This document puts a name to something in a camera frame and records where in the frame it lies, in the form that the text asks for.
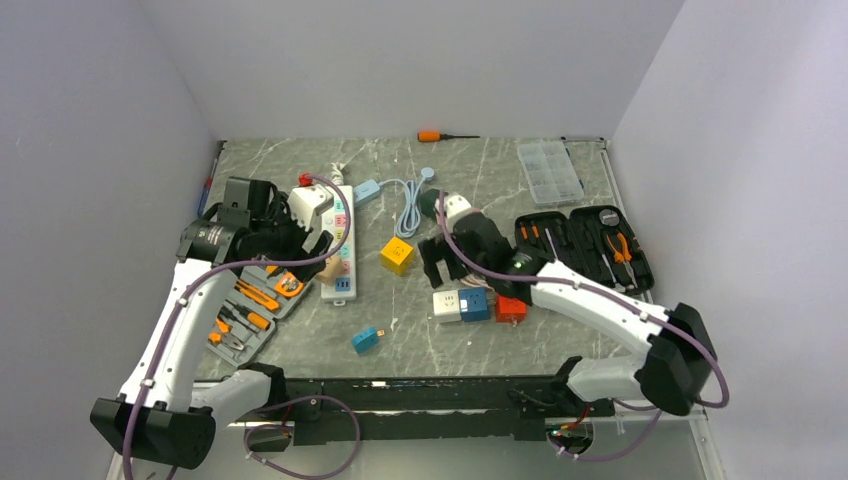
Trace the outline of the yellow cube adapter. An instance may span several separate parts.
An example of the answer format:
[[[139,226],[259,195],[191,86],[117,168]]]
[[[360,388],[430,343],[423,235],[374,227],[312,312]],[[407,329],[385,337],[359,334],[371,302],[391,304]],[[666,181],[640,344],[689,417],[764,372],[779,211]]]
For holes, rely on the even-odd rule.
[[[415,248],[398,237],[392,237],[380,251],[380,263],[390,272],[403,276],[414,263]]]

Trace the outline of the dark blue cube adapter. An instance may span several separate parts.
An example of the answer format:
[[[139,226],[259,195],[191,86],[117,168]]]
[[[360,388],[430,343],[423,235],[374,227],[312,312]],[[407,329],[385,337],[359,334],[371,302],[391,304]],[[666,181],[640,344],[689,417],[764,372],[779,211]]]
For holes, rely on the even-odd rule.
[[[464,288],[458,291],[460,318],[465,323],[491,319],[487,292],[483,287]]]

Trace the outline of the grey tool case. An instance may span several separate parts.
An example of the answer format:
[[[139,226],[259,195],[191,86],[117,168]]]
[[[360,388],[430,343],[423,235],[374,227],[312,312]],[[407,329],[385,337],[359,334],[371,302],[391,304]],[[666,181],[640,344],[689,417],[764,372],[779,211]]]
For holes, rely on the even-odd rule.
[[[246,366],[270,344],[310,289],[310,283],[285,268],[244,268],[219,309],[207,349],[235,368]]]

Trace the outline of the white power strip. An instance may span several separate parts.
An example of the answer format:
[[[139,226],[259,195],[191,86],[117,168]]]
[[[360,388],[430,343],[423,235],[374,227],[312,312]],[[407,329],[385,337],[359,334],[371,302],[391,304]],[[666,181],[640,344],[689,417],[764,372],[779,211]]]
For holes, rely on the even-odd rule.
[[[325,269],[319,274],[321,298],[334,306],[344,306],[357,297],[356,258],[355,258],[355,220],[354,190],[344,176],[344,164],[331,164],[330,180],[343,193],[348,207],[345,208],[339,196],[333,194],[332,208],[322,214],[322,226],[333,235],[330,248],[337,252],[326,260]]]

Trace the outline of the light blue power strip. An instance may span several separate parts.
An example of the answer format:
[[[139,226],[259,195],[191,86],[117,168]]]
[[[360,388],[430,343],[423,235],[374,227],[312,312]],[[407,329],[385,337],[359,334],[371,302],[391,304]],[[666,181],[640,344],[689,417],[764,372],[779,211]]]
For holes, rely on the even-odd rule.
[[[352,190],[354,206],[358,208],[381,194],[381,185],[374,179],[366,180]]]

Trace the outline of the red cube adapter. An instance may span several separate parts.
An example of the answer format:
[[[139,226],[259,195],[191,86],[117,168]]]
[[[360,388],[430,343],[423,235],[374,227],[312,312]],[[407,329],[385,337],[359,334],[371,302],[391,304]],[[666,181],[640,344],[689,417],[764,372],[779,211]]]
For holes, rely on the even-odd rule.
[[[528,312],[528,306],[521,300],[497,295],[495,297],[495,321],[497,323],[518,325]]]

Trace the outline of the clear plastic organizer box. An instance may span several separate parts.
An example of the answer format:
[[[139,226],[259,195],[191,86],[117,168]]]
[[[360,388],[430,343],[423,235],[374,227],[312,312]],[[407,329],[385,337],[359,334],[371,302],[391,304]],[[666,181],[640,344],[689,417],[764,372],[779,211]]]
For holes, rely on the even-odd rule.
[[[520,144],[517,155],[537,205],[576,202],[584,188],[562,141]]]

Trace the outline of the black tool case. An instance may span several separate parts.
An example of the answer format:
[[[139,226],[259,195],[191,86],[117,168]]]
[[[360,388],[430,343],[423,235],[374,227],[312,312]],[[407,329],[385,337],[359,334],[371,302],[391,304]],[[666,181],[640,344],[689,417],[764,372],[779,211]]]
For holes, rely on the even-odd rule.
[[[614,205],[523,215],[514,221],[514,233],[518,244],[538,248],[620,293],[637,296],[655,285],[635,231]]]

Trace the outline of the dark green cube adapter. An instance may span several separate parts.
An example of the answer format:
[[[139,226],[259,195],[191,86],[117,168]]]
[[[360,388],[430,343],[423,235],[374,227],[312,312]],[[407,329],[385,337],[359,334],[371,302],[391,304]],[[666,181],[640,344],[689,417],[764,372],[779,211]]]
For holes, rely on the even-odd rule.
[[[441,196],[442,191],[438,189],[429,189],[419,194],[417,205],[424,217],[430,220],[437,219],[440,211]]]

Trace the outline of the white and blue cube adapter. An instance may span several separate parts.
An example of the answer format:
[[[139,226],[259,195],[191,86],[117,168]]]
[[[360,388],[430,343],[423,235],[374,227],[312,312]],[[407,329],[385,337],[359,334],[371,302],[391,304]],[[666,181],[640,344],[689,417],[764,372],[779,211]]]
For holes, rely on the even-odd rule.
[[[432,295],[432,319],[437,324],[461,322],[458,290],[436,291]]]

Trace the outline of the orange cube adapter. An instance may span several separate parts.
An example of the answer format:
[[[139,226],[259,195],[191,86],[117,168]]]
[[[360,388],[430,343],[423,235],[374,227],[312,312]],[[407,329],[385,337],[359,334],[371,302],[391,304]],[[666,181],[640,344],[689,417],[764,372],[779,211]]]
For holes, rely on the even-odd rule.
[[[332,287],[344,272],[344,260],[339,255],[333,255],[325,261],[324,268],[315,275],[315,279],[323,285]]]

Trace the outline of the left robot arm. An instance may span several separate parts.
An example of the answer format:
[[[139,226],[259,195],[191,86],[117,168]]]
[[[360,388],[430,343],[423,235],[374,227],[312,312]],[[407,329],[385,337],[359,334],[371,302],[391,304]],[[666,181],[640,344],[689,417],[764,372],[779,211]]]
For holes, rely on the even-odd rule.
[[[121,456],[125,478],[136,461],[194,469],[216,433],[254,412],[279,417],[289,399],[283,370],[255,364],[204,392],[194,389],[219,312],[248,266],[275,266],[311,279],[346,240],[351,205],[340,186],[305,174],[281,192],[270,181],[232,177],[225,196],[182,232],[169,296],[149,343],[114,398],[98,399],[95,429]]]

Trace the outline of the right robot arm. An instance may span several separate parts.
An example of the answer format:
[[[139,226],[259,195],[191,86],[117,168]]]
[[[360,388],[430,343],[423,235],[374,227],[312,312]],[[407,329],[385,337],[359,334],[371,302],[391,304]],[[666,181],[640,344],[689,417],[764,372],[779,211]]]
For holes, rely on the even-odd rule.
[[[555,312],[616,340],[623,357],[567,358],[551,377],[557,411],[574,415],[602,401],[643,400],[683,416],[693,406],[724,408],[729,385],[702,317],[680,303],[669,309],[593,281],[552,255],[513,246],[479,210],[431,212],[439,235],[419,244],[424,272],[442,285],[439,262],[452,278],[474,272],[497,294]]]

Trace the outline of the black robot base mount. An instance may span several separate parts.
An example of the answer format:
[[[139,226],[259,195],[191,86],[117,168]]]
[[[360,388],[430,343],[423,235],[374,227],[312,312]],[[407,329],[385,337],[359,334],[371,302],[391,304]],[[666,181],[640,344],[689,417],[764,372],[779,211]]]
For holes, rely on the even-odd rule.
[[[510,437],[544,441],[561,423],[614,415],[609,400],[584,403],[550,376],[290,378],[293,407],[242,421],[284,420],[297,446],[332,441]]]

